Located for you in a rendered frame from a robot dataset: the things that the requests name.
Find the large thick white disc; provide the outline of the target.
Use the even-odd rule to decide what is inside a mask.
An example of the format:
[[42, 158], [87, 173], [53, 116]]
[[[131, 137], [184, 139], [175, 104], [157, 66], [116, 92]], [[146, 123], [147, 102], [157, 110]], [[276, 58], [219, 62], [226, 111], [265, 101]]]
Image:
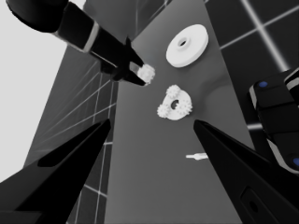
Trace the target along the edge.
[[208, 33], [202, 24], [190, 25], [181, 30], [169, 43], [165, 57], [176, 68], [195, 62], [205, 51]]

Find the white round pinned carrier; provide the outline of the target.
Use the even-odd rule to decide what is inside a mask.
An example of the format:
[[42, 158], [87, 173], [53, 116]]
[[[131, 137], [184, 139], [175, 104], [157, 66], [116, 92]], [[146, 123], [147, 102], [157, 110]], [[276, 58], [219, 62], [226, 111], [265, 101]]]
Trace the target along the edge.
[[180, 120], [180, 119], [183, 119], [186, 116], [188, 116], [188, 115], [185, 115], [185, 116], [180, 115], [179, 112], [177, 112], [176, 107], [180, 100], [188, 100], [192, 103], [192, 99], [191, 99], [190, 95], [182, 89], [180, 89], [179, 96], [176, 99], [171, 99], [165, 94], [162, 104], [169, 105], [170, 113], [168, 114], [168, 116], [166, 118], [162, 118], [162, 119]]

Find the small white T-shaped piece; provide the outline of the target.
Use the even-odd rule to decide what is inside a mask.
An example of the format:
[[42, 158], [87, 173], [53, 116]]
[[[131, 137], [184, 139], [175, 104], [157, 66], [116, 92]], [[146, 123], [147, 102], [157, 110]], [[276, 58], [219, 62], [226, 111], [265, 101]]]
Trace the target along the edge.
[[200, 161], [200, 160], [208, 159], [208, 155], [206, 153], [195, 153], [192, 155], [186, 155], [186, 158]]

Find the dark robot body block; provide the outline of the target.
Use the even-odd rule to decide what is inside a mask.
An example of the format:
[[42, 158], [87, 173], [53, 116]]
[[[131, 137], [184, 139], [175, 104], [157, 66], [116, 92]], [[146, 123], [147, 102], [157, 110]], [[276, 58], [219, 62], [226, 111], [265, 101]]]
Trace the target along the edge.
[[255, 82], [249, 97], [277, 163], [299, 176], [299, 67]]

